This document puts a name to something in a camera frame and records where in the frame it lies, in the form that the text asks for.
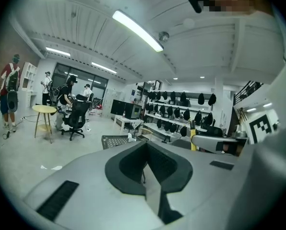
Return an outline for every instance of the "floor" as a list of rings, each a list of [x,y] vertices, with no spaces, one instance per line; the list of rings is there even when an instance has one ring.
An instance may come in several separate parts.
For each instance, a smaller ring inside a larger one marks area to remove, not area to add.
[[[91,115],[83,128],[85,138],[74,134],[73,140],[69,141],[70,134],[62,136],[53,129],[53,143],[50,144],[45,132],[37,131],[34,138],[36,113],[30,110],[25,116],[27,118],[18,124],[17,131],[11,132],[10,137],[4,140],[2,135],[6,131],[2,127],[0,115],[0,183],[5,190],[20,198],[24,198],[35,185],[54,173],[52,168],[64,166],[80,156],[102,150],[101,136],[119,135],[120,132],[120,126],[113,126],[111,119]],[[55,119],[56,115],[50,116],[52,127]],[[44,119],[40,116],[39,124],[43,123]],[[144,173],[147,202],[157,213],[160,185],[149,166],[146,166]]]

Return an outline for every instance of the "ceiling light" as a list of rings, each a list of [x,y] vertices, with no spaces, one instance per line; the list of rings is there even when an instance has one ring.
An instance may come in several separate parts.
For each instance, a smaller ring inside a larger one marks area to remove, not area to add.
[[[125,15],[122,11],[116,10],[112,16],[113,19],[117,20],[124,26],[128,27],[134,33],[136,33],[140,38],[147,42],[156,52],[163,51],[163,47],[159,44],[151,35],[148,34],[142,27],[140,27],[131,18]]]
[[[97,66],[97,67],[103,68],[103,69],[105,69],[105,70],[107,70],[107,71],[111,71],[111,72],[113,72],[114,74],[117,74],[117,72],[116,72],[116,71],[111,70],[111,69],[106,68],[106,67],[103,67],[103,66],[101,66],[101,65],[98,65],[98,64],[96,64],[96,63],[94,63],[94,62],[92,62],[91,64],[92,64],[92,65],[94,65],[94,66]]]
[[[267,106],[270,106],[270,105],[272,105],[272,103],[268,103],[266,105],[263,105],[263,107],[267,107]]]
[[[70,56],[71,56],[71,54],[70,54],[70,53],[66,53],[66,52],[63,52],[63,51],[60,51],[60,50],[57,50],[57,49],[48,48],[48,47],[46,47],[46,49],[47,49],[48,51],[52,51],[52,52],[56,52],[56,53],[59,53],[59,54],[66,55],[66,56],[68,56],[68,57],[70,57]]]
[[[252,111],[255,111],[255,110],[256,110],[256,108],[252,108],[252,109],[247,110],[247,112],[252,112]]]

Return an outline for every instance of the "round table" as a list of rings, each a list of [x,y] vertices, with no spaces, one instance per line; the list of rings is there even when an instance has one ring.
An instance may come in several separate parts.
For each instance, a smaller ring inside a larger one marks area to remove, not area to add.
[[[41,128],[41,129],[43,129],[43,130],[48,132],[50,143],[52,143],[51,136],[50,136],[50,134],[52,134],[52,131],[51,131],[49,114],[55,113],[57,111],[57,109],[52,107],[52,106],[47,106],[47,105],[34,105],[32,107],[32,109],[38,112],[37,120],[36,120],[36,130],[37,130],[37,123],[38,123],[39,115],[41,113],[44,114],[45,125],[40,125],[39,128]],[[48,115],[48,123],[49,123],[49,125],[47,125],[47,122],[46,122],[46,114]]]

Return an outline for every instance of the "person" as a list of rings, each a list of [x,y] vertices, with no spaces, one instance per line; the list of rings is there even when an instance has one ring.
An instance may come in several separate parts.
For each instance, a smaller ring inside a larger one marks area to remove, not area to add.
[[[20,60],[20,56],[18,54],[13,56],[12,63],[7,64],[1,73],[1,78],[3,79],[2,85],[1,85],[1,91],[0,91],[0,110],[4,118],[4,128],[6,130],[10,130],[9,126],[9,106],[8,106],[8,77],[10,74],[14,72],[18,72],[18,85],[16,88],[19,87],[19,79],[20,79],[20,68],[18,66],[18,62]],[[16,123],[15,123],[15,114],[14,112],[10,112],[10,118],[12,122],[12,131],[16,131]]]
[[[63,117],[65,111],[66,111],[66,105],[69,104],[72,106],[72,103],[70,102],[68,96],[72,92],[72,86],[74,83],[77,83],[76,77],[71,75],[66,83],[61,87],[59,96],[58,96],[58,112],[57,112],[57,119],[55,123],[55,127],[57,130],[62,130],[62,124],[63,124]]]
[[[44,82],[41,82],[41,84],[43,85],[43,98],[42,98],[43,105],[47,105],[47,100],[49,98],[49,91],[48,91],[47,86],[51,82],[50,72],[49,71],[45,72],[45,75],[46,77],[44,79]]]
[[[85,85],[85,90],[83,92],[83,96],[87,97],[87,100],[89,101],[90,95],[93,93],[93,91],[91,91],[90,89],[90,85],[87,83]],[[85,113],[85,120],[89,121],[89,112]]]

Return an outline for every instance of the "ceiling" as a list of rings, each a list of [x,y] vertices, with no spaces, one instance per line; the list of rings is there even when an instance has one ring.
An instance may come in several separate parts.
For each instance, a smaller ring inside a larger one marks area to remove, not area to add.
[[[117,9],[155,38],[168,32],[164,51],[155,52],[112,19]],[[261,12],[196,14],[187,0],[20,0],[13,14],[46,57],[126,83],[191,82],[200,76],[204,82],[223,76],[225,82],[271,83],[284,66],[280,30],[273,17]],[[192,19],[194,28],[185,19]],[[71,57],[47,54],[47,46]],[[92,61],[117,74],[91,66]]]

